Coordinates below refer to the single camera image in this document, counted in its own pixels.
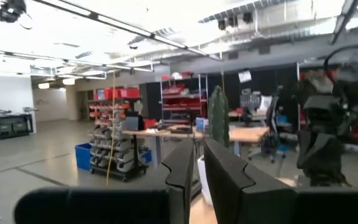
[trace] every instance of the gray floor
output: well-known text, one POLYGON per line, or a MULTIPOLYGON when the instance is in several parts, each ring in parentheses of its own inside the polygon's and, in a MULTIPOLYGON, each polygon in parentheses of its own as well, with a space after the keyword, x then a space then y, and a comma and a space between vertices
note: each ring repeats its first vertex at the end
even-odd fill
MULTIPOLYGON (((91 123, 53 121, 37 124, 33 136, 0 141, 0 217, 1 223, 13 223, 12 210, 18 199, 30 190, 46 186, 106 187, 106 178, 76 168, 74 146, 89 140, 91 123)), ((162 157, 175 147, 162 143, 162 157)), ((255 157, 252 163, 272 176, 294 178, 301 174, 295 167, 296 154, 288 153, 278 173, 279 163, 255 157)), ((358 155, 343 157, 348 181, 358 186, 358 155)), ((125 187, 126 183, 110 179, 109 187, 125 187)))

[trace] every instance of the desk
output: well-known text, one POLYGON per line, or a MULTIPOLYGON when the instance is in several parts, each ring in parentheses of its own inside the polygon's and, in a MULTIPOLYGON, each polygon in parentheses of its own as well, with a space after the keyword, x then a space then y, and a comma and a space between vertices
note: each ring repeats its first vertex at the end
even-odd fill
MULTIPOLYGON (((241 118, 242 113, 238 113, 237 111, 230 111, 229 112, 230 118, 241 118)), ((263 126, 266 126, 265 120, 266 120, 266 111, 257 111, 255 113, 252 113, 250 116, 250 119, 253 121, 260 121, 263 126)))
MULTIPOLYGON (((279 178, 289 186, 296 186, 293 180, 279 178)), ((202 195, 197 196, 190 207, 190 224, 217 224, 214 208, 209 206, 202 195)))
MULTIPOLYGON (((123 131, 123 134, 130 134, 133 136, 140 137, 154 137, 155 147, 152 149, 152 160, 154 168, 157 168, 161 163, 161 145, 160 138, 180 138, 180 139, 189 139, 193 136, 196 139, 202 139, 204 133, 196 131, 196 128, 193 127, 193 134, 174 134, 169 131, 169 129, 176 129, 179 127, 184 127, 185 125, 173 125, 168 128, 168 130, 157 131, 155 129, 148 129, 143 131, 123 131)), ((259 127, 259 128, 233 128, 229 131, 230 141, 234 141, 234 153, 240 154, 240 142, 243 143, 258 143, 262 135, 268 131, 268 128, 259 127)))

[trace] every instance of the sign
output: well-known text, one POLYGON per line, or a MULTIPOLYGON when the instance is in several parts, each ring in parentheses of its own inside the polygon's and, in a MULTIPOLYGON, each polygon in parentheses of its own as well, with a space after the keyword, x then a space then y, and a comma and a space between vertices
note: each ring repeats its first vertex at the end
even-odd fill
POLYGON ((239 79, 240 79, 240 83, 251 81, 252 78, 251 78, 251 73, 249 72, 249 70, 240 72, 239 79))

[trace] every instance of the office chair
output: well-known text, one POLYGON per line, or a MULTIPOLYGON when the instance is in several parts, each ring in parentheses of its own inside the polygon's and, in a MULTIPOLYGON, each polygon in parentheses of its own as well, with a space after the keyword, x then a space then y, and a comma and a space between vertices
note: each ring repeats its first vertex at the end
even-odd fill
POLYGON ((275 162, 275 155, 280 145, 280 137, 277 131, 277 102, 279 100, 279 94, 276 94, 272 98, 272 102, 266 111, 266 124, 269 127, 260 140, 260 149, 252 151, 248 155, 248 160, 252 160, 254 155, 263 154, 270 155, 270 161, 275 162))

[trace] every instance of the overhead beam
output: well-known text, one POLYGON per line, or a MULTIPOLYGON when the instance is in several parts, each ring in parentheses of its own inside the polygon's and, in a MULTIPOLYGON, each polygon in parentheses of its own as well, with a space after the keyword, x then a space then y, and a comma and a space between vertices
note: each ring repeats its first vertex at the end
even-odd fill
POLYGON ((17 53, 17 52, 7 52, 0 50, 0 55, 5 55, 7 57, 13 57, 13 58, 27 58, 27 59, 43 59, 43 60, 59 60, 62 62, 71 62, 71 63, 77 63, 77 64, 83 64, 83 65, 94 65, 94 66, 101 66, 101 67, 108 67, 108 68, 118 68, 118 69, 125 69, 125 70, 135 70, 140 72, 153 72, 153 70, 149 70, 146 68, 132 68, 128 66, 121 66, 121 65, 109 65, 105 63, 99 63, 99 62, 87 62, 84 60, 70 60, 67 58, 57 58, 57 57, 50 57, 50 56, 44 56, 44 55, 33 55, 33 54, 23 54, 23 53, 17 53))
POLYGON ((80 17, 83 17, 83 18, 86 18, 86 19, 91 19, 93 21, 105 24, 107 26, 111 26, 111 27, 114 27, 114 28, 117 28, 117 29, 120 29, 120 30, 127 31, 127 32, 130 32, 132 34, 141 35, 142 37, 145 37, 145 38, 150 39, 150 40, 155 40, 157 42, 161 42, 163 44, 167 44, 167 45, 172 46, 172 47, 177 47, 179 49, 187 50, 187 51, 192 52, 194 54, 198 54, 198 55, 201 55, 201 56, 204 56, 204 57, 209 57, 209 58, 211 58, 213 60, 217 60, 217 61, 220 61, 220 62, 223 61, 222 58, 217 57, 216 55, 213 55, 213 54, 210 55, 210 54, 202 52, 202 51, 200 51, 198 49, 190 48, 190 47, 188 47, 188 46, 186 46, 184 44, 175 42, 175 41, 167 39, 165 37, 161 37, 159 35, 155 35, 154 33, 150 32, 150 31, 147 31, 147 30, 144 30, 144 29, 141 29, 141 28, 138 28, 138 27, 134 27, 134 26, 132 26, 130 24, 127 24, 125 22, 121 22, 121 21, 119 21, 117 19, 113 19, 113 18, 111 18, 109 16, 99 14, 97 12, 94 12, 92 10, 84 8, 82 6, 73 4, 71 2, 67 2, 67 1, 64 1, 64 0, 58 0, 61 3, 60 5, 64 4, 64 5, 67 6, 67 8, 65 8, 63 6, 59 6, 57 4, 53 4, 53 3, 50 3, 50 2, 47 2, 47 1, 44 1, 44 0, 33 0, 33 1, 41 3, 41 4, 44 4, 46 6, 54 7, 55 9, 59 9, 59 10, 65 11, 65 12, 69 12, 71 14, 74 14, 74 15, 77 15, 77 16, 80 16, 80 17))
POLYGON ((336 25, 334 32, 329 41, 329 45, 334 45, 341 35, 343 30, 346 28, 347 23, 352 19, 354 13, 357 11, 358 0, 345 0, 342 5, 342 11, 336 18, 336 25))

